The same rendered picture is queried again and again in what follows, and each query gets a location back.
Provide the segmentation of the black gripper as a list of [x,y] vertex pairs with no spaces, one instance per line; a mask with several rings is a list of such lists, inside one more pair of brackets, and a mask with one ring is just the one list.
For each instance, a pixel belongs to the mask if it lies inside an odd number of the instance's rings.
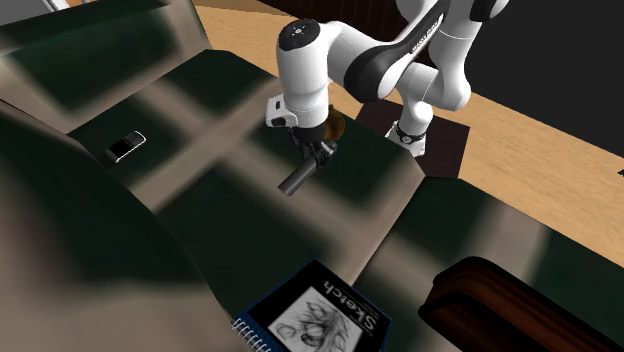
[[294,145],[303,146],[302,168],[305,172],[316,172],[321,168],[322,153],[325,157],[331,157],[337,151],[338,146],[333,140],[323,141],[325,131],[324,123],[312,128],[293,127],[290,129]]

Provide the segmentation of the dark robot stand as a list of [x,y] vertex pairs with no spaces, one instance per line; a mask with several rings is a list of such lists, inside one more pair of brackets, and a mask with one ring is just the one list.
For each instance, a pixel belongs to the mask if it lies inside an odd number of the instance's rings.
[[[382,100],[364,104],[356,121],[376,133],[385,134],[398,120],[403,106]],[[427,131],[425,154],[416,161],[429,177],[457,178],[470,127],[434,116]]]

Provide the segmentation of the blue spiral sketch book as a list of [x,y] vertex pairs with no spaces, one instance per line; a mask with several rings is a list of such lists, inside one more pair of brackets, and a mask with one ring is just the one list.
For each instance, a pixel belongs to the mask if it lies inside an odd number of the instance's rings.
[[383,352],[392,320],[313,259],[237,314],[252,352]]

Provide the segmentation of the black and silver mobile phone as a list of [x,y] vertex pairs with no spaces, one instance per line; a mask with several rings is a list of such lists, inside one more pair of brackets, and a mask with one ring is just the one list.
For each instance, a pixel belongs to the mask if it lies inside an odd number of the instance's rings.
[[147,139],[142,133],[132,131],[108,147],[105,150],[105,155],[113,163],[119,163],[146,141]]

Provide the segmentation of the dark brown wooden furniture piece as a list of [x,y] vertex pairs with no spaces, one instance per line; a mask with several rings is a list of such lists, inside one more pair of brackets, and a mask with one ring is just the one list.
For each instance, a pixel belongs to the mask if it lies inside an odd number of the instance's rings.
[[624,352],[539,291],[476,256],[437,274],[418,314],[461,352]]

